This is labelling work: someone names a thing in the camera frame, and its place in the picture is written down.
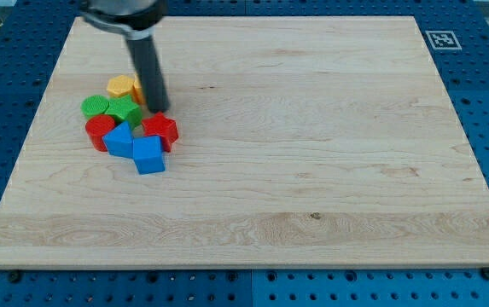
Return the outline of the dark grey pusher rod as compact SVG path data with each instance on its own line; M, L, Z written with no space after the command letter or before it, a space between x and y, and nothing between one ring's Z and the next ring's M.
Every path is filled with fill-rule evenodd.
M145 104L151 113L165 112L170 108L164 77L157 50L151 35L140 39L126 39Z

